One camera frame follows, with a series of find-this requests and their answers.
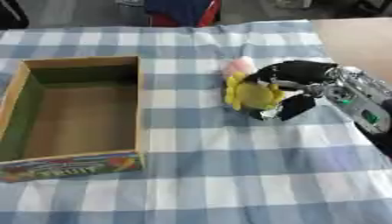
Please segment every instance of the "tablecloth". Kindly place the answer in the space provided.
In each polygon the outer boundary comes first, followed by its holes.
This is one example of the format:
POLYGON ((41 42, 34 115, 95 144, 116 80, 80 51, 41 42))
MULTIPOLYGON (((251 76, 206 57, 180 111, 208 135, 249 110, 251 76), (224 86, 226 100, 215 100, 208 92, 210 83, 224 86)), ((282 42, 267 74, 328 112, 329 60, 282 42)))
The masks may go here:
POLYGON ((7 31, 1 89, 21 59, 94 55, 142 58, 146 169, 1 183, 1 223, 392 223, 389 160, 328 102, 288 122, 221 102, 232 59, 329 60, 309 21, 7 31))

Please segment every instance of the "stuffed toy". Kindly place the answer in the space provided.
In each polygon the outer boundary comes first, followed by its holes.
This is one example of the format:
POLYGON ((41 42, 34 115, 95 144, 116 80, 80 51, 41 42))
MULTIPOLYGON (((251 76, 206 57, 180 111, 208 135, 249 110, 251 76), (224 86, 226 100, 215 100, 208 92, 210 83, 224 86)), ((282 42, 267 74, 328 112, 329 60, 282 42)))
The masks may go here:
POLYGON ((226 80, 224 92, 225 103, 233 109, 242 107, 250 109, 275 109, 284 98, 284 91, 279 90, 277 84, 267 82, 246 82, 244 79, 257 71, 253 60, 243 57, 231 61, 224 69, 226 80))

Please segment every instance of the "open cardboard box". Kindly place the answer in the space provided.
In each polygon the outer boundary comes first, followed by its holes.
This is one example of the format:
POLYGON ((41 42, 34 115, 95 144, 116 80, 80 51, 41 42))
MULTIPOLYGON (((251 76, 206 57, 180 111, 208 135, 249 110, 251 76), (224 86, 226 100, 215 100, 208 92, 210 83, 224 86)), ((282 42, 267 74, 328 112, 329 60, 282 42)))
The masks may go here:
POLYGON ((26 60, 0 108, 0 180, 141 169, 138 57, 26 60))

